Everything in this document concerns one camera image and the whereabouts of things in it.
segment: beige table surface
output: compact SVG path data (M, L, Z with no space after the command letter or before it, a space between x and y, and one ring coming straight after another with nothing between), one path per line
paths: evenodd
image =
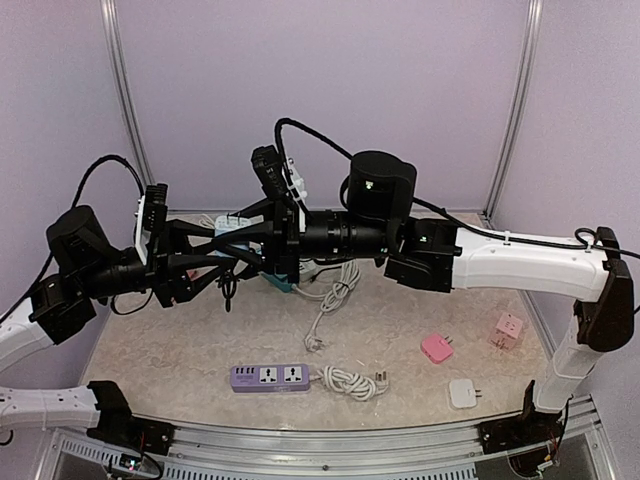
M475 215L460 217L478 223ZM384 278L372 261L360 261L360 267L363 276L348 303L320 323L326 348L319 353L306 352L302 343L318 303L281 293L256 278L239 284L230 314L213 286L174 308L162 309L154 299L134 315L111 315L84 383L116 381L137 414L266 429L393 428L521 408L525 387L544 369L546 359L517 292L423 292ZM329 281L334 273L323 277ZM326 286L312 285L320 290ZM124 296L118 307L126 311L144 298ZM523 338L511 352L487 342L503 312L525 321ZM420 351L421 340L433 332L453 339L455 353L440 365ZM391 388L359 403L316 382L300 394L236 394L229 386L234 365L296 362L313 370L324 365L370 375L386 370ZM477 407L450 406L448 384L456 378L471 378L482 390Z

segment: wall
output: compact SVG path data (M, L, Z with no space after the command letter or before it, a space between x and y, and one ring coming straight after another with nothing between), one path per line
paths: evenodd
M129 155L110 71L100 5L82 0L5 2L0 15L0 311L30 285L48 248L44 232L70 205L89 164ZM130 242L137 190L119 166L103 166L83 201L117 246ZM76 385L104 318L60 347L0 375L0 385ZM0 448L0 476L33 478L39 431Z
M418 192L480 210L515 88L528 2L119 2L127 72L174 209L260 198L252 150L296 118L352 152L414 163ZM348 163L285 130L308 202L339 205Z
M639 51L640 3L545 1L499 227L564 236L608 225L623 248L640 251ZM636 285L639 263L628 260ZM542 294L535 300L559 342L571 301ZM585 385L629 480L640 478L639 371L636 335L603 358Z

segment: white charger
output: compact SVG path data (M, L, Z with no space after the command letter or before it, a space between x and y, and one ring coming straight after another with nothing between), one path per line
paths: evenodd
M459 378L449 382L451 404L455 408L473 408L478 405L477 397L480 390L476 390L469 378Z

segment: purple power strip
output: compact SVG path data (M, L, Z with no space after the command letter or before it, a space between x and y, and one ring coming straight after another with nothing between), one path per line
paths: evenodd
M231 388L236 393L302 392L309 390L309 366L239 365L231 369Z

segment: pink power adapter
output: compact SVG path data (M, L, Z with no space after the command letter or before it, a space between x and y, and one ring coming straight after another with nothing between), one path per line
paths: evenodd
M451 348L447 339L438 333L432 333L425 338L420 348L422 353L429 357L429 360L436 365L444 362L453 355L453 348Z

